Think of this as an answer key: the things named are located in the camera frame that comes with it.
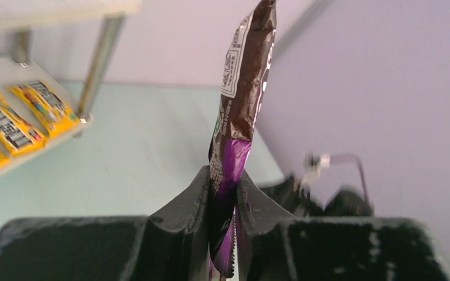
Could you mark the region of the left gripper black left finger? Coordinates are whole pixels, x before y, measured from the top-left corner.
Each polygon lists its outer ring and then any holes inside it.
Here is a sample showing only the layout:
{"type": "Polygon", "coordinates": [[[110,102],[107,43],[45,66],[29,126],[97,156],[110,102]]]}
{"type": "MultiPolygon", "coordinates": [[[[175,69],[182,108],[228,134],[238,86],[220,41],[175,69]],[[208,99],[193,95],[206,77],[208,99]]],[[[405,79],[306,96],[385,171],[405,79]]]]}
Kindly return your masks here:
{"type": "Polygon", "coordinates": [[[0,228],[0,280],[207,280],[203,166],[150,216],[35,217],[0,228]]]}

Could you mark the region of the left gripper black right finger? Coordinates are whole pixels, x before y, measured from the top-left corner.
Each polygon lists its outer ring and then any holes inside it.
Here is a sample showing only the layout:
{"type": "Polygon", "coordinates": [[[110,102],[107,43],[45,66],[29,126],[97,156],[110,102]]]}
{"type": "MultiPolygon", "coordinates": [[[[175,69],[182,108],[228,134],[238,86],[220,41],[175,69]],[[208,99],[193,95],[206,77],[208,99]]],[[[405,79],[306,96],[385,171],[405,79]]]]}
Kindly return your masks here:
{"type": "Polygon", "coordinates": [[[429,229],[408,218],[296,217],[247,173],[237,187],[240,280],[449,280],[429,229]]]}

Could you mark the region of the yellow M&M bag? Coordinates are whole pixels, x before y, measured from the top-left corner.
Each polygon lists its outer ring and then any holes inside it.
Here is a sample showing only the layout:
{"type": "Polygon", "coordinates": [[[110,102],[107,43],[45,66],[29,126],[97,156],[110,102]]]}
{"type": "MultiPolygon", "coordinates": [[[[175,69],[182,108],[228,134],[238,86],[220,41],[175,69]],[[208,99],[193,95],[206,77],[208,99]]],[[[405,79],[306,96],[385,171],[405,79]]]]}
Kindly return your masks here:
{"type": "Polygon", "coordinates": [[[23,119],[0,93],[0,142],[12,157],[33,153],[45,147],[46,137],[23,119]]]}
{"type": "Polygon", "coordinates": [[[51,139],[81,123],[72,107],[43,81],[12,85],[8,89],[31,110],[51,139]]]}

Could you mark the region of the purple M&M bag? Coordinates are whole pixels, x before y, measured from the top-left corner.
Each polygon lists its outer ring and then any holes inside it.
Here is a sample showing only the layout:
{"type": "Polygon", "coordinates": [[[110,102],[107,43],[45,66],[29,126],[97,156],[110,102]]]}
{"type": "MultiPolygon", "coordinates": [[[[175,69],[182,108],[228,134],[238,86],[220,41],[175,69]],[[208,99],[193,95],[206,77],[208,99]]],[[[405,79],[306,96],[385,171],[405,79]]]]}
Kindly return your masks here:
{"type": "Polygon", "coordinates": [[[219,111],[209,148],[209,253],[214,268],[226,279],[234,275],[237,186],[267,87],[276,29],[276,1],[260,1],[239,23],[224,62],[219,111]]]}

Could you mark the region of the white two-tier metal shelf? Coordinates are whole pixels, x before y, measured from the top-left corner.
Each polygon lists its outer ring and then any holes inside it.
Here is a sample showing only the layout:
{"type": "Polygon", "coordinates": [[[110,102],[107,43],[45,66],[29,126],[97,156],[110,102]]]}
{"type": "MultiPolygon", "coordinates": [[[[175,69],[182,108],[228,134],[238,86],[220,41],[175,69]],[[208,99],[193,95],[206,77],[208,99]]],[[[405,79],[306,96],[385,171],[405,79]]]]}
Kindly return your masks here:
{"type": "Polygon", "coordinates": [[[74,105],[81,113],[80,125],[60,135],[49,142],[45,150],[80,134],[91,125],[93,118],[91,106],[97,95],[100,83],[104,77],[108,63],[111,60],[114,44],[117,41],[123,20],[137,13],[142,6],[141,1],[0,1],[0,32],[13,33],[12,50],[22,51],[28,44],[20,43],[26,32],[32,28],[49,25],[65,25],[89,19],[102,19],[103,26],[99,33],[99,41],[95,48],[91,69],[81,93],[76,100],[63,86],[36,62],[27,65],[15,63],[11,56],[0,56],[0,91],[10,100],[11,105],[19,114],[38,125],[38,121],[25,105],[18,101],[6,86],[21,82],[42,80],[50,85],[60,98],[74,105]]]}

